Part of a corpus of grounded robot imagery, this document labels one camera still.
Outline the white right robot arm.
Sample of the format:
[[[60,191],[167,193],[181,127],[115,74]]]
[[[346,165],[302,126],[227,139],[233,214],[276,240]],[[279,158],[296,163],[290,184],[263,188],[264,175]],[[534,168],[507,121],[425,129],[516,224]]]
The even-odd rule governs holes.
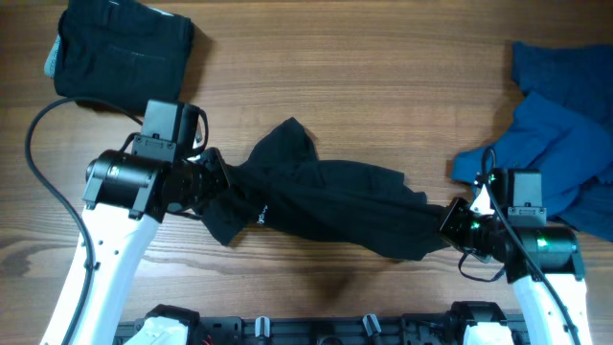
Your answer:
[[[577,237],[545,218],[546,209],[530,203],[488,211],[456,197],[435,233],[465,258],[503,265],[497,275],[512,286],[532,344],[590,344]]]

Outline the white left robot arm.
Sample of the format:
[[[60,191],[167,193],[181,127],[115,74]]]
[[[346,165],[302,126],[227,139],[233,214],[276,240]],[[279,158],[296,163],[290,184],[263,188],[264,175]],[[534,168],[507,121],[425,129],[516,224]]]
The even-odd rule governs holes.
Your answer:
[[[136,269],[168,213],[198,212],[228,188],[216,148],[174,162],[107,150],[90,163],[79,243],[42,341],[110,344]]]

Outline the black t-shirt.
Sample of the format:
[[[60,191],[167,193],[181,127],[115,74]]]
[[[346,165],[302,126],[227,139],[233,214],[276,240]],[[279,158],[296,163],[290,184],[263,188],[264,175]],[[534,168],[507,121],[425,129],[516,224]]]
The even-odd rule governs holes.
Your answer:
[[[419,261],[446,246],[434,232],[443,207],[408,188],[403,172],[321,160],[294,118],[275,127],[227,173],[229,189],[201,212],[223,245],[247,225],[259,224],[312,241],[359,244],[396,260]]]

